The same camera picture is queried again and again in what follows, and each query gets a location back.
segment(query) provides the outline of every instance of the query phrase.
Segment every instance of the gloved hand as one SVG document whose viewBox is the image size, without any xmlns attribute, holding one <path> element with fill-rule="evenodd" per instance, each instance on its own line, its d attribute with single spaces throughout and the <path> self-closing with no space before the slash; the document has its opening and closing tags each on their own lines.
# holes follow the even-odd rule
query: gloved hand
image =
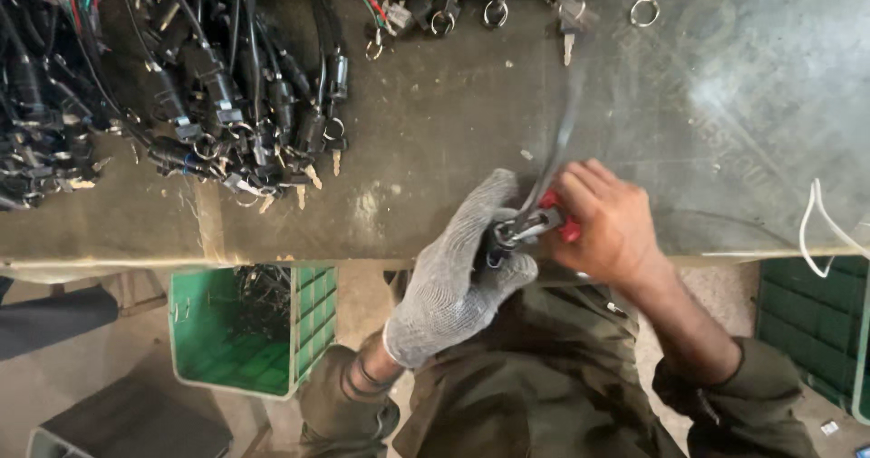
<svg viewBox="0 0 870 458">
<path fill-rule="evenodd" d="M 493 321 L 501 302 L 538 276 L 528 254 L 514 253 L 498 270 L 471 282 L 472 264 L 484 231 L 517 194 L 514 173 L 497 169 L 468 195 L 440 237 L 417 259 L 405 298 L 384 330 L 384 347 L 405 367 L 423 365 L 436 352 L 471 338 Z"/>
</svg>

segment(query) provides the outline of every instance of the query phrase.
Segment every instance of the green wire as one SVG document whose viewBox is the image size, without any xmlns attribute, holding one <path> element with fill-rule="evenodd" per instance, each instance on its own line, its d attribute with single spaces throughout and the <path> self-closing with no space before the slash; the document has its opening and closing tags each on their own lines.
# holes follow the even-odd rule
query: green wire
<svg viewBox="0 0 870 458">
<path fill-rule="evenodd" d="M 375 20 L 375 23 L 378 26 L 384 26 L 384 24 L 381 22 L 380 18 L 375 15 L 375 11 L 372 9 L 372 4 L 369 3 L 369 0 L 363 0 L 363 3 L 365 3 L 365 7 L 369 9 L 369 12 L 372 14 L 372 19 Z"/>
</svg>

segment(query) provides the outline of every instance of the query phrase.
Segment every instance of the green crate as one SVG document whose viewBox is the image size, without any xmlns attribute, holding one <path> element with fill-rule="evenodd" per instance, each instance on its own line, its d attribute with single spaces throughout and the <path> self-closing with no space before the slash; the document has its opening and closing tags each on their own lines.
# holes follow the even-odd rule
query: green crate
<svg viewBox="0 0 870 458">
<path fill-rule="evenodd" d="M 183 383 L 288 399 L 335 341 L 338 271 L 290 268 L 289 341 L 232 335 L 239 295 L 232 268 L 172 275 L 169 331 L 172 365 Z"/>
<path fill-rule="evenodd" d="M 867 268 L 861 256 L 839 257 L 821 278 L 803 258 L 762 261 L 755 337 L 788 354 L 810 388 L 870 425 Z"/>
</svg>

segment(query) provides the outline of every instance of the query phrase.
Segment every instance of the workbench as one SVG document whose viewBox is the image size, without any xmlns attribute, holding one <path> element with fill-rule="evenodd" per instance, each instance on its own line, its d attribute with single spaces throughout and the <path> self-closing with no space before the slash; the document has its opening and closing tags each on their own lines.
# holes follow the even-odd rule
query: workbench
<svg viewBox="0 0 870 458">
<path fill-rule="evenodd" d="M 291 34 L 302 28 L 314 67 L 307 2 L 259 1 Z M 351 148 L 337 176 L 319 160 L 323 189 L 307 187 L 303 210 L 294 192 L 259 213 L 237 204 L 248 194 L 161 178 L 134 163 L 129 141 L 106 137 L 98 155 L 112 160 L 95 188 L 0 213 L 6 269 L 408 260 L 493 168 L 531 185 L 576 74 L 566 156 L 597 157 L 647 188 L 668 254 L 794 254 L 813 178 L 833 219 L 868 244 L 870 0 L 656 0 L 647 28 L 629 23 L 637 0 L 586 0 L 600 20 L 570 70 L 541 0 L 508 0 L 497 30 L 468 0 L 448 38 L 398 41 L 373 62 L 364 6 L 334 1 L 351 59 Z M 813 252 L 845 252 L 821 219 L 807 239 Z"/>
</svg>

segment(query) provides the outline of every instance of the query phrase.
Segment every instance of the red wire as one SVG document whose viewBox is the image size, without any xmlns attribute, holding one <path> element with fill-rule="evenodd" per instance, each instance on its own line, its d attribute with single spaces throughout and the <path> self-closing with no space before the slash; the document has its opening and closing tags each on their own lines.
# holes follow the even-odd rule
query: red wire
<svg viewBox="0 0 870 458">
<path fill-rule="evenodd" d="M 369 0 L 369 3 L 375 7 L 378 13 L 381 14 L 381 18 L 384 19 L 384 24 L 386 24 L 386 13 L 381 9 L 380 5 L 377 3 L 377 0 Z"/>
<path fill-rule="evenodd" d="M 76 0 L 70 0 L 70 6 L 72 6 L 72 16 L 76 19 L 76 30 L 79 32 L 82 31 L 82 21 L 78 19 L 78 9 L 76 8 Z"/>
</svg>

